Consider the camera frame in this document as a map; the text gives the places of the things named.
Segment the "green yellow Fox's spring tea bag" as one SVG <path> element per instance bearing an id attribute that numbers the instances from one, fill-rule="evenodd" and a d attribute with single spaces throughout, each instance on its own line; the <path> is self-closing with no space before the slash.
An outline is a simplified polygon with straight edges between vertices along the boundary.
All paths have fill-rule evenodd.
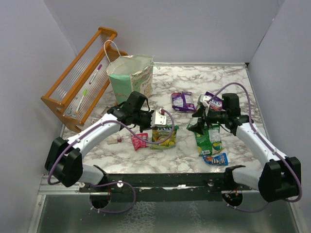
<path id="1" fill-rule="evenodd" d="M 160 142 L 160 144 L 151 144 L 150 148 L 152 150 L 166 150 L 171 149 L 176 146 L 176 135 L 178 125 L 167 125 L 164 127 L 157 127 L 152 130 L 152 142 Z"/>

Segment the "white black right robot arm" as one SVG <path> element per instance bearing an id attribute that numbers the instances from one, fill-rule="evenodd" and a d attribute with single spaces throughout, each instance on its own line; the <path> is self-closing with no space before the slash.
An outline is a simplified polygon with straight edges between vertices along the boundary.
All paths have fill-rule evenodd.
<path id="1" fill-rule="evenodd" d="M 248 115 L 242 115 L 237 94 L 222 95 L 222 109 L 211 109 L 210 96 L 201 95 L 198 100 L 198 110 L 192 115 L 197 123 L 190 131 L 204 133 L 204 128 L 213 124 L 225 125 L 230 132 L 239 138 L 259 160 L 263 171 L 247 169 L 243 165 L 226 168 L 223 184 L 229 190 L 234 190 L 240 184 L 247 185 L 261 194 L 267 202 L 300 197 L 301 163 L 296 157 L 289 157 L 279 151 L 257 129 Z"/>

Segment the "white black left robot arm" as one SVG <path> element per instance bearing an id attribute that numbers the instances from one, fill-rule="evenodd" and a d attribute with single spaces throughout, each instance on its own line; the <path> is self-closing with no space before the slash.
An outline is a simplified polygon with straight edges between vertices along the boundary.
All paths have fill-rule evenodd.
<path id="1" fill-rule="evenodd" d="M 98 192 L 105 190 L 106 173 L 98 166 L 85 165 L 83 158 L 106 138 L 130 125 L 139 126 L 141 131 L 150 129 L 153 110 L 142 110 L 145 103 L 148 103 L 147 97 L 133 91 L 126 101 L 110 108 L 87 129 L 68 139 L 60 136 L 54 139 L 45 162 L 48 183 L 71 187 L 82 182 Z"/>

